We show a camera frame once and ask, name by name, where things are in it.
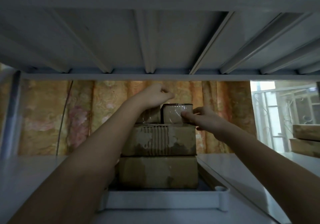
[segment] white tray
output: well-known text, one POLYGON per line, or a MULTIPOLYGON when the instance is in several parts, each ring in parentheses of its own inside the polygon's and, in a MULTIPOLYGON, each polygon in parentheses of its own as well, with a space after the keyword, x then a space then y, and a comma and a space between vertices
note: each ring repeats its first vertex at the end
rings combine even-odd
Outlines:
POLYGON ((199 166, 198 189, 105 190, 98 211, 106 209, 219 209, 229 210, 229 189, 199 166))

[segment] brown cardboard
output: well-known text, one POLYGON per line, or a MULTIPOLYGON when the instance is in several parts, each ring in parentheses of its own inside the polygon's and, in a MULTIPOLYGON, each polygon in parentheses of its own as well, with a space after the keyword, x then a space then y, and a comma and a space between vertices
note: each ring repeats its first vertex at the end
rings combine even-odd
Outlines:
POLYGON ((131 188, 197 188, 197 159, 194 156, 122 157, 119 181, 131 188))
POLYGON ((320 125, 297 124, 293 125, 294 138, 320 141, 320 125))
POLYGON ((189 124, 135 125, 123 149, 123 156, 194 156, 196 129, 189 124))
POLYGON ((192 104, 163 104, 161 108, 162 112, 162 122, 164 124, 182 124, 188 123, 188 120, 181 117, 182 111, 193 112, 193 105, 192 104))
POLYGON ((290 143, 292 152, 320 158, 320 142, 290 139, 290 143))
POLYGON ((137 124, 159 124, 161 123, 160 106, 145 110, 138 118, 137 124))

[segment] orange curtain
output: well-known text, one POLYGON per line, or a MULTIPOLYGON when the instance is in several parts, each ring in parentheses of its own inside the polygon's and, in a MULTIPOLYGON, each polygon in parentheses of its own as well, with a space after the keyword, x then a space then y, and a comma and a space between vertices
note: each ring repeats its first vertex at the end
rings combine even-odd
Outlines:
MULTIPOLYGON (((108 120, 129 97, 156 81, 74 81, 62 127, 59 154, 69 154, 108 120)), ((208 105, 226 120, 255 135, 250 82, 163 81, 176 94, 169 103, 208 105)), ((53 155, 68 81, 30 81, 19 154, 53 155)), ((197 153, 231 153, 208 132, 196 132, 197 153)))

